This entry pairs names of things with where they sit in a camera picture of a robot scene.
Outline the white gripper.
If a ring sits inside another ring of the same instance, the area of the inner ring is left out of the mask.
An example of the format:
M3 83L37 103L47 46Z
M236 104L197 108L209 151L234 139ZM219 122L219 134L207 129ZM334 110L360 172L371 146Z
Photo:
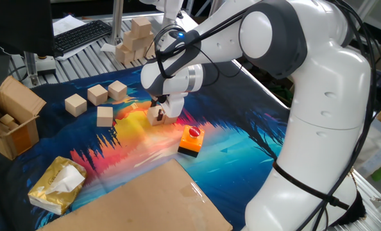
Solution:
M166 101L161 104L163 110L158 111L157 121L164 120L164 112L165 115L169 118L178 117L183 109L185 103L185 97L188 95L187 92L182 92L179 94L171 94L167 97ZM157 101L151 100L151 107L155 107L157 105Z

